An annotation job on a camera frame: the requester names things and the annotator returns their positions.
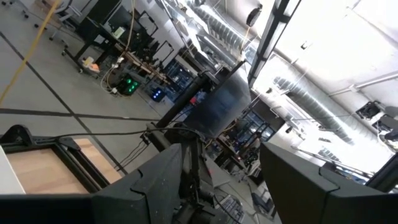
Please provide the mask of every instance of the monitor screen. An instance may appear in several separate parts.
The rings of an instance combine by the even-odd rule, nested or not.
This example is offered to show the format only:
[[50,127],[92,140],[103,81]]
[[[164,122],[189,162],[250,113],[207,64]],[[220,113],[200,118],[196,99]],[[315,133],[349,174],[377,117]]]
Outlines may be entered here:
[[242,62],[221,82],[183,122],[189,128],[217,138],[250,104],[247,74]]

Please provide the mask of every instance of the black floor line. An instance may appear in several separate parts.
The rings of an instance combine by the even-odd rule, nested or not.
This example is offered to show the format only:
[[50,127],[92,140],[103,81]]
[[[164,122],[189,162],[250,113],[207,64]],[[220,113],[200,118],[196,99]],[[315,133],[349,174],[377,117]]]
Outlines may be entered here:
[[[21,58],[24,59],[24,56],[15,48],[15,46],[7,39],[7,37],[0,32],[0,36],[7,42],[7,44],[11,47],[11,49]],[[56,97],[56,99],[67,109],[67,111],[79,122],[79,124],[86,130],[87,133],[92,133],[91,130],[81,121],[79,117],[70,109],[70,107],[60,98],[58,93],[54,91],[53,88],[43,79],[43,77],[34,69],[34,67],[29,63],[26,62],[26,65],[30,70],[37,76],[37,78],[50,90],[50,92]],[[92,136],[94,141],[102,148],[102,150],[109,156],[109,158],[119,167],[119,169],[124,173],[127,174],[127,171],[123,168],[123,166],[115,159],[115,157],[108,151],[108,149],[98,140],[96,136]]]
[[[36,110],[25,110],[25,109],[9,109],[0,108],[0,114],[21,114],[21,115],[36,115],[36,116],[58,116],[58,117],[73,117],[71,113],[62,113],[54,111],[36,111]],[[130,117],[120,117],[120,116],[104,116],[96,114],[78,114],[75,113],[78,118],[93,118],[93,119],[113,119],[122,121],[158,121],[159,119],[152,118],[130,118]]]
[[66,118],[72,117],[72,114],[70,114],[70,113],[53,112],[53,111],[20,110],[20,109],[8,109],[8,108],[0,108],[0,114],[58,116],[58,117],[66,117]]

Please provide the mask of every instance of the silver duct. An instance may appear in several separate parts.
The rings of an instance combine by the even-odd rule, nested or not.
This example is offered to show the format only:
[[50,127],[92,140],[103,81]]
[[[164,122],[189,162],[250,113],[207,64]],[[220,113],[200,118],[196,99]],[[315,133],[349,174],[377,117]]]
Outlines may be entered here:
[[[187,5],[201,20],[208,25],[209,29],[212,29],[220,36],[222,41],[226,42],[232,49],[238,51],[242,50],[247,41],[241,34],[233,30],[229,25],[221,21],[219,18],[215,17],[215,15],[211,15],[203,8],[194,5],[193,1],[187,1]],[[256,49],[249,45],[247,49],[243,50],[245,50],[246,59],[249,63],[251,63],[256,54]]]
[[288,75],[273,77],[272,82],[311,117],[318,121],[323,128],[334,132],[339,138],[350,145],[356,142],[371,141],[377,143],[377,136],[354,116],[332,100],[313,82],[303,77],[300,72],[285,60],[279,58],[290,69]]
[[208,34],[201,25],[196,24],[191,17],[187,16],[173,1],[166,1],[165,0],[156,0],[156,3],[162,8],[167,8],[167,11],[170,13],[170,16],[176,20],[185,20],[190,21],[188,22],[188,26],[192,30],[196,30],[197,32],[197,39],[201,44],[202,49],[204,47],[208,47],[212,50],[220,60],[224,61],[227,66],[230,68],[234,68],[236,65],[236,58],[229,53],[221,44],[217,42],[217,40]]

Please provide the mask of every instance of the black metal bar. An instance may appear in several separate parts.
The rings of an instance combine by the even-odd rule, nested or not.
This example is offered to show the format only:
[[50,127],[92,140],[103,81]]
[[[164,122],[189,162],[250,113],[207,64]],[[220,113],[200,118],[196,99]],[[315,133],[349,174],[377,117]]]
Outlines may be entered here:
[[181,95],[175,102],[173,107],[160,119],[156,124],[158,128],[166,127],[173,118],[181,112],[182,109],[188,104],[188,102],[199,92],[200,89],[207,83],[208,77],[204,74],[198,74],[198,76],[191,82],[191,85],[183,95]]
[[398,184],[398,154],[395,154],[369,180],[366,186],[388,193]]
[[70,172],[79,180],[79,182],[84,186],[84,188],[89,193],[95,193],[101,188],[96,185],[91,178],[89,178],[84,170],[76,163],[75,160],[69,155],[69,153],[58,144],[51,147],[53,152],[61,159],[61,161],[68,167]]
[[100,187],[105,188],[110,183],[109,181],[101,174],[101,172],[94,166],[93,163],[81,152],[81,150],[68,150],[70,154],[74,156],[74,158],[80,163],[80,165],[87,171],[87,173],[99,184]]

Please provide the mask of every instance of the wooden board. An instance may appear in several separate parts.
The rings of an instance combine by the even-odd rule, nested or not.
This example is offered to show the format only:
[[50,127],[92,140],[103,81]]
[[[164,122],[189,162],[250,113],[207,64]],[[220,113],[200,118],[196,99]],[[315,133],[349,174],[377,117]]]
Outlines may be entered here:
[[[121,178],[88,139],[77,139],[87,158],[113,183]],[[86,189],[51,149],[7,155],[27,194],[86,194]]]

